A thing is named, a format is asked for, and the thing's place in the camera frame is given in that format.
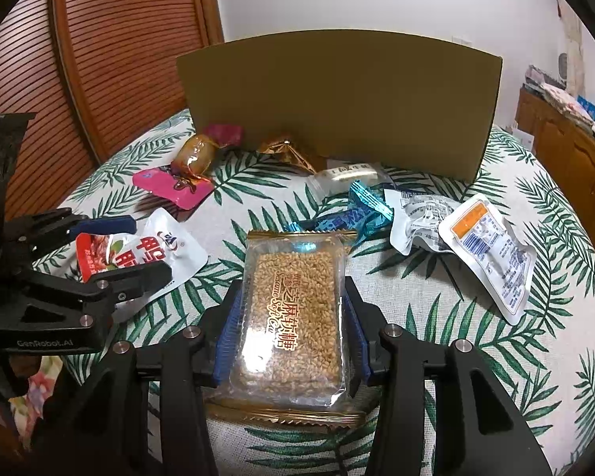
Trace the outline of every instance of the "white wall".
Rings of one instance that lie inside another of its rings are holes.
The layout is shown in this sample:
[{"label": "white wall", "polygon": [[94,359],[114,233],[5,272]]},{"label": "white wall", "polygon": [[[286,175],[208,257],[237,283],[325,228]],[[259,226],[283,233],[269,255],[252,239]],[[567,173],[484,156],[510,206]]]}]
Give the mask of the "white wall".
[{"label": "white wall", "polygon": [[[226,40],[290,30],[365,28],[444,40],[453,36],[503,58],[495,121],[510,124],[529,64],[558,70],[563,45],[556,0],[218,0]],[[584,35],[586,85],[595,103],[595,42]]]}]

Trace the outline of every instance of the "brown cardboard panel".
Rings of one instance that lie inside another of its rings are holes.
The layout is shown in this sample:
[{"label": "brown cardboard panel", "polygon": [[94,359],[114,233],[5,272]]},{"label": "brown cardboard panel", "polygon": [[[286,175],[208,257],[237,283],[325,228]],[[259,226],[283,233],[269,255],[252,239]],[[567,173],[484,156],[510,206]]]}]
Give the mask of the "brown cardboard panel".
[{"label": "brown cardboard panel", "polygon": [[197,130],[245,128],[243,147],[291,132],[318,154],[473,181],[503,60],[427,37],[309,30],[176,60]]}]

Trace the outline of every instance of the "white snack package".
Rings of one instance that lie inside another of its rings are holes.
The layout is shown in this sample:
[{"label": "white snack package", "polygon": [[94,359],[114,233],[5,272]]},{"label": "white snack package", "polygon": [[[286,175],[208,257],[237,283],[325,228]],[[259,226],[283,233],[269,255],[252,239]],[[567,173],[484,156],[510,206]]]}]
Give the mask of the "white snack package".
[{"label": "white snack package", "polygon": [[403,255],[413,245],[432,252],[452,252],[438,234],[438,225],[460,205],[443,195],[384,190],[386,203],[395,210],[390,244]]},{"label": "white snack package", "polygon": [[347,193],[354,181],[362,181],[370,187],[381,182],[392,182],[392,179],[379,164],[355,163],[322,170],[309,176],[306,184],[321,202],[330,195]]},{"label": "white snack package", "polygon": [[163,288],[117,304],[115,322],[124,322],[147,303],[178,288],[207,263],[207,252],[165,209],[154,210],[135,234],[106,236],[80,234],[77,257],[84,281],[93,273],[131,267],[163,259],[172,268],[172,280]]},{"label": "white snack package", "polygon": [[459,206],[438,233],[480,279],[507,322],[518,324],[531,291],[536,250],[516,238],[483,194]]}]

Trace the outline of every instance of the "blue candy wrapper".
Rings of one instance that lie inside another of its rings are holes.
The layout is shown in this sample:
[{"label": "blue candy wrapper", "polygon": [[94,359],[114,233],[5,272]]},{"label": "blue candy wrapper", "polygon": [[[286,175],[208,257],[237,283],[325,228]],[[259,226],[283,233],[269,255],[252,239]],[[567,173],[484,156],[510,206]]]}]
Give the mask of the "blue candy wrapper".
[{"label": "blue candy wrapper", "polygon": [[394,217],[395,212],[382,198],[373,194],[360,181],[355,181],[350,186],[348,208],[345,211],[292,222],[287,230],[288,232],[356,230],[358,236],[355,246],[357,246],[379,229],[390,225]]}]

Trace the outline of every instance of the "leaf print tablecloth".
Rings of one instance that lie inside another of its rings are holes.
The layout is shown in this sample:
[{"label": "leaf print tablecloth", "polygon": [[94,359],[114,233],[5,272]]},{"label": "leaf print tablecloth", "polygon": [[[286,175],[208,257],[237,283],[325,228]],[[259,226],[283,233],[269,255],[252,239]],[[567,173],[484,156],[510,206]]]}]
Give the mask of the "leaf print tablecloth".
[{"label": "leaf print tablecloth", "polygon": [[[63,205],[92,217],[131,213],[144,219],[165,201],[132,185],[138,170],[170,162],[193,134],[183,111],[124,148],[83,182]],[[482,192],[538,254],[527,311],[517,326],[500,317],[481,283],[455,255],[393,250],[388,232],[349,258],[347,274],[363,298],[379,305],[389,322],[418,338],[449,344],[470,339],[503,382],[557,474],[595,435],[595,251],[578,217],[535,157],[512,136],[492,130],[474,183],[388,169],[401,188],[463,201]],[[163,342],[222,300],[242,276],[246,233],[281,230],[288,222],[343,209],[344,198],[318,205],[305,175],[267,155],[232,151],[214,169],[217,188],[194,212],[164,207],[185,221],[210,254],[192,279],[122,324],[114,340],[136,346]],[[73,247],[41,259],[36,267],[78,278]],[[70,357],[68,369],[83,382],[101,354]],[[432,473],[435,401],[425,393],[424,474]],[[149,445],[160,458],[159,385],[150,386]],[[209,420],[221,474],[352,474],[366,467],[377,411],[354,431],[245,427]]]}]

